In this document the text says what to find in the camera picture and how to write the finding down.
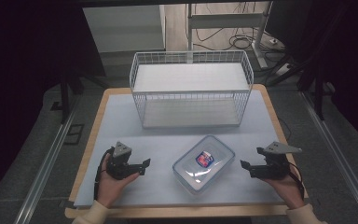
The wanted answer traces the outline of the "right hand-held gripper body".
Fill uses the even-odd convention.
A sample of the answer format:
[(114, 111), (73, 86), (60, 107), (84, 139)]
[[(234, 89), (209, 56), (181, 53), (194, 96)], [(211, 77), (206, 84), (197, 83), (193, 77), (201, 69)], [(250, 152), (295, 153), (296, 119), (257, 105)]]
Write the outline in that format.
[(291, 169), (287, 154), (300, 153), (299, 147), (291, 147), (280, 142), (272, 142), (264, 148), (265, 165), (251, 165), (250, 176), (260, 179), (282, 179), (286, 177)]

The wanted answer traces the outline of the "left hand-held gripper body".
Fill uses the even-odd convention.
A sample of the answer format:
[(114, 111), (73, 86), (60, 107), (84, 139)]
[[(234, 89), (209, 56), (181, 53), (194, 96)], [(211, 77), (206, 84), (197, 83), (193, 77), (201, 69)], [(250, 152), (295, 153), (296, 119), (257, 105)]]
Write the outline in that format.
[(117, 141), (116, 146), (109, 149), (109, 159), (106, 164), (106, 172), (116, 180), (121, 180), (136, 174), (136, 166), (129, 165), (132, 149)]

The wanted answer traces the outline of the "person's left hand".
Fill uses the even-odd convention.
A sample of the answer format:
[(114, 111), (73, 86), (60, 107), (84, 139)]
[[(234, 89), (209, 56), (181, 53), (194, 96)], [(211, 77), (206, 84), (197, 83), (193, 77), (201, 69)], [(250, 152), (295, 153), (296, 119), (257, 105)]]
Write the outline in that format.
[(140, 176), (136, 173), (121, 180), (114, 179), (106, 172), (106, 164), (109, 156), (110, 154), (107, 154), (103, 159), (97, 194), (97, 202), (106, 208), (110, 208), (119, 198), (122, 190)]

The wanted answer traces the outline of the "person's right hand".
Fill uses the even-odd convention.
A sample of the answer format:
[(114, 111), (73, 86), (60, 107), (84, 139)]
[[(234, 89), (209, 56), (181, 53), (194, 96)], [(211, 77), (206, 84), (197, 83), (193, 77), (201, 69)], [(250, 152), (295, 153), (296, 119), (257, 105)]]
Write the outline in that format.
[(291, 172), (282, 179), (265, 179), (265, 182), (275, 189), (277, 194), (291, 210), (305, 205), (301, 191), (298, 188), (297, 182), (292, 178), (292, 175), (297, 176), (294, 168), (291, 168)]

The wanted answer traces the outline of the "white table mat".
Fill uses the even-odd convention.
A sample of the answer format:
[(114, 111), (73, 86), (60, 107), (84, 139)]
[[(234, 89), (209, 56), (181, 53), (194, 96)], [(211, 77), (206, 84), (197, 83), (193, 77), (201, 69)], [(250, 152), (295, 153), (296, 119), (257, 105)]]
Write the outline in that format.
[[(209, 134), (229, 146), (235, 158), (205, 191), (191, 193), (177, 180), (172, 166)], [(151, 160), (145, 174), (124, 189), (118, 206), (278, 203), (281, 199), (270, 185), (251, 178), (249, 172), (241, 168), (242, 161), (262, 164), (264, 157), (256, 149), (277, 139), (260, 91), (251, 92), (239, 127), (187, 129), (145, 129), (132, 96), (113, 95), (108, 98), (75, 205), (92, 204), (97, 167), (104, 152), (118, 141), (132, 148), (129, 163)]]

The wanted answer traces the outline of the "clear plastic lidded container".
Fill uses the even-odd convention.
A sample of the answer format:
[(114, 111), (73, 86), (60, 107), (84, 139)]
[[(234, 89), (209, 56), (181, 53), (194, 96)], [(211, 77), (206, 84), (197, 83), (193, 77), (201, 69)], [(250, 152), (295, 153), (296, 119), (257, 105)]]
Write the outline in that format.
[(172, 166), (177, 180), (192, 194), (205, 191), (234, 161), (235, 152), (213, 135), (206, 135)]

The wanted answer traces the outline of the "black floor plate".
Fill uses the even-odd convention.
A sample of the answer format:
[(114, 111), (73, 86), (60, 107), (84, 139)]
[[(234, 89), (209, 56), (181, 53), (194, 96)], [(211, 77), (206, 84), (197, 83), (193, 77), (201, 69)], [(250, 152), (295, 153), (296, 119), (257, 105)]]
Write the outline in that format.
[(76, 146), (79, 144), (84, 130), (83, 124), (72, 124), (65, 137), (64, 144), (68, 146)]

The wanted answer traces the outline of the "black tripod stand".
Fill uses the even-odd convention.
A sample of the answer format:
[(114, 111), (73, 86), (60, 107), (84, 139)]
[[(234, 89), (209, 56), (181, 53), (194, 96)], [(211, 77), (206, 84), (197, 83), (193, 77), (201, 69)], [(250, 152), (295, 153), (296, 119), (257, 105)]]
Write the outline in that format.
[(324, 63), (323, 56), (326, 52), (328, 42), (331, 40), (333, 33), (336, 31), (339, 22), (347, 11), (345, 4), (338, 4), (328, 13), (324, 22), (314, 30), (312, 40), (304, 41), (298, 50), (305, 50), (305, 59), (289, 69), (280, 77), (267, 81), (268, 87), (275, 86), (289, 77), (302, 73), (296, 87), (299, 91), (307, 91), (311, 84), (314, 84), (314, 111), (316, 115), (324, 120), (322, 103), (324, 97)]

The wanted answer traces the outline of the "white power strip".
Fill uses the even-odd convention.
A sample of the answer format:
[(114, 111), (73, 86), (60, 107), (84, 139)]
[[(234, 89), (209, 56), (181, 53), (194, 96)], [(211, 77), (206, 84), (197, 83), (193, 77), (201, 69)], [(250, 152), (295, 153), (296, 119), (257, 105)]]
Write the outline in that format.
[(274, 72), (274, 75), (276, 76), (281, 76), (283, 74), (285, 74), (286, 72), (288, 72), (293, 66), (290, 63), (285, 63), (284, 65), (282, 65), (279, 69), (277, 69)]

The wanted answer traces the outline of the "black stand leg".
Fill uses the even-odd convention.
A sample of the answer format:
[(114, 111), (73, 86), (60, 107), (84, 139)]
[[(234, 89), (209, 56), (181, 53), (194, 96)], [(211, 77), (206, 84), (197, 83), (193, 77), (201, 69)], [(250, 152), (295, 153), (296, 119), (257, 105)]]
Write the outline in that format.
[(74, 95), (80, 95), (84, 91), (84, 86), (81, 83), (79, 74), (77, 73), (64, 73), (61, 76), (61, 98), (62, 98), (62, 123), (65, 123), (69, 118), (69, 91)]

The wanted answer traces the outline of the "white cabinet panel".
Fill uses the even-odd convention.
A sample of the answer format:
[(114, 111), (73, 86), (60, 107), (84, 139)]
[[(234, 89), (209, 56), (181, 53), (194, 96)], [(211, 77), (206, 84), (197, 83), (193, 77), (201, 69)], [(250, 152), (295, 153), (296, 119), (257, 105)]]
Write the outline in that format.
[(163, 5), (84, 7), (99, 52), (165, 49)]

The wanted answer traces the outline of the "metal floor rail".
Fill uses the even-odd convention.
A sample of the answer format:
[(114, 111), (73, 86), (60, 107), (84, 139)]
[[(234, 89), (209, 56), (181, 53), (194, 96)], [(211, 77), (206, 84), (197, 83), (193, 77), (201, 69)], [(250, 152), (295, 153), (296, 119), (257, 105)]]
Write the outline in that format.
[(320, 133), (322, 139), (324, 140), (327, 148), (329, 149), (332, 157), (337, 165), (338, 170), (341, 172), (342, 176), (349, 187), (351, 194), (353, 195), (355, 201), (358, 203), (358, 177), (355, 172), (352, 170), (350, 164), (345, 158), (344, 154), (341, 151), (336, 139), (331, 134), (327, 124), (320, 119), (313, 109), (313, 102), (310, 97), (304, 93), (299, 93), (300, 97), (303, 99), (306, 108), (316, 125), (318, 132)]
[(48, 149), (48, 153), (44, 158), (39, 170), (36, 174), (33, 184), (31, 185), (24, 201), (19, 210), (13, 224), (29, 224), (37, 204), (41, 198), (43, 190), (48, 182), (48, 178), (51, 174), (52, 168), (58, 158), (61, 151), (65, 136), (69, 132), (69, 128), (73, 122), (78, 104), (81, 100), (81, 95), (76, 95), (73, 102), (70, 104), (70, 112), (63, 124), (60, 126), (54, 141)]

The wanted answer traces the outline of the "white metal stand frame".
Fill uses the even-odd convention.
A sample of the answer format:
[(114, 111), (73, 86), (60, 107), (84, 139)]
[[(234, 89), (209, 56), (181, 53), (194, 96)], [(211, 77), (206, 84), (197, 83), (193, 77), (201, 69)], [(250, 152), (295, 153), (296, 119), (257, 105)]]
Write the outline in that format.
[(261, 13), (252, 14), (212, 14), (197, 15), (192, 12), (192, 4), (187, 8), (187, 49), (193, 49), (192, 31), (194, 29), (217, 29), (217, 28), (256, 28), (258, 30), (251, 47), (261, 69), (268, 67), (262, 55), (260, 44), (269, 18), (271, 1), (267, 1)]

